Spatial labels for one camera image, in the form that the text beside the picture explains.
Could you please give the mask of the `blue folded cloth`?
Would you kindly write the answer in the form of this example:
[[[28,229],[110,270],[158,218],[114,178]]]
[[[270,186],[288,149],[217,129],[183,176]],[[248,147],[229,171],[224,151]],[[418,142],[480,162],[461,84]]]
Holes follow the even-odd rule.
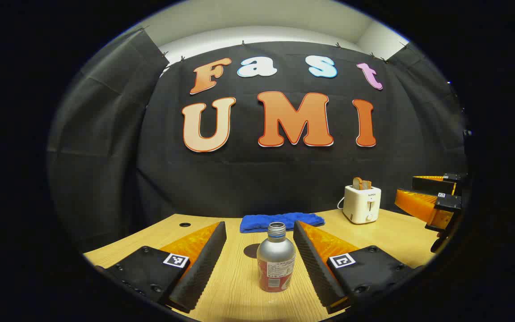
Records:
[[[240,225],[241,233],[266,232],[270,224],[280,222],[287,231],[294,230],[294,223],[300,221],[318,227],[325,225],[325,220],[315,213],[291,212],[277,215],[248,215],[244,216]]]

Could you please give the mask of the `silver water bottle red label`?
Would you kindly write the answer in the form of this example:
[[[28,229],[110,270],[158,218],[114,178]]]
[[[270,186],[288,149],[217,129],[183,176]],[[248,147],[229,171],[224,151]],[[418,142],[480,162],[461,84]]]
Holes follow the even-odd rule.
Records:
[[[283,222],[269,224],[267,239],[256,251],[259,286],[265,292],[276,293],[289,288],[296,259],[294,243],[286,237]]]

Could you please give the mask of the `cream white toaster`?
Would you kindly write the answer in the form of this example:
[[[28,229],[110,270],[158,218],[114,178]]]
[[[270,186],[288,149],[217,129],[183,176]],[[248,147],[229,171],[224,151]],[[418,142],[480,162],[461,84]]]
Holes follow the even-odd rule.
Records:
[[[373,187],[357,190],[345,187],[342,212],[350,222],[356,225],[372,223],[378,220],[380,212],[381,189]]]

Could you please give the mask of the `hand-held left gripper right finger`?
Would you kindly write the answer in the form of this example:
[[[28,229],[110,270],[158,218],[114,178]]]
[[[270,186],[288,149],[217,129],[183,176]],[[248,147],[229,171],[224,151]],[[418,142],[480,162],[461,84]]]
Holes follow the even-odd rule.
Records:
[[[357,247],[298,220],[293,239],[317,297],[330,314],[366,309],[423,270],[376,245]]]

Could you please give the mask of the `black backdrop cloth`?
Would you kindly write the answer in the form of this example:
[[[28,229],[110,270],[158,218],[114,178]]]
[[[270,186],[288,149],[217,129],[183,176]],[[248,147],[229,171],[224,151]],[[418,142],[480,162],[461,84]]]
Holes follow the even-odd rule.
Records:
[[[56,211],[82,252],[175,213],[336,208],[353,177],[383,192],[464,173],[453,87],[408,45],[387,60],[311,42],[170,62],[141,31],[76,73],[46,147]]]

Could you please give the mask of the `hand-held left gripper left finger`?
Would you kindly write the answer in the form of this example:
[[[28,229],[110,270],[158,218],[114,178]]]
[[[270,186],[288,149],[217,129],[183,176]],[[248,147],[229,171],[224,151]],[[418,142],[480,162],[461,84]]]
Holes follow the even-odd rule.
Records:
[[[226,240],[226,223],[220,221],[160,249],[139,247],[113,265],[96,265],[96,269],[141,297],[190,313],[206,288]]]

